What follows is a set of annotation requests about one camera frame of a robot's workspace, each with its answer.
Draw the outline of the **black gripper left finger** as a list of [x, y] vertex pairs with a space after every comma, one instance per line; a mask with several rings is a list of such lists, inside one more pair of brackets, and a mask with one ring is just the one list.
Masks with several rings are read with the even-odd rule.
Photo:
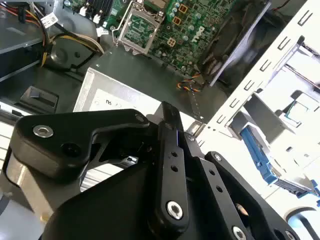
[[153, 234], [182, 234], [189, 225], [184, 129], [179, 111], [160, 104], [162, 118], [150, 122], [135, 109], [31, 115], [21, 118], [11, 137], [11, 160], [30, 171], [35, 192], [27, 199], [63, 203], [121, 171], [154, 166]]

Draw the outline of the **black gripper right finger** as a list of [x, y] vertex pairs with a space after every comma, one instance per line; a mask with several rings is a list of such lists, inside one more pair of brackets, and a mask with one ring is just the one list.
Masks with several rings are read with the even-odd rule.
[[195, 177], [204, 225], [218, 240], [297, 240], [292, 227], [218, 152], [202, 153], [184, 133], [187, 169]]

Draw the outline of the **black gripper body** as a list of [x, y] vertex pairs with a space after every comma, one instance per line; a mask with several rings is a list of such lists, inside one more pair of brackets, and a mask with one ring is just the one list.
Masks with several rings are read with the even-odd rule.
[[63, 203], [44, 240], [159, 240], [148, 220], [155, 204], [154, 165], [140, 163]]

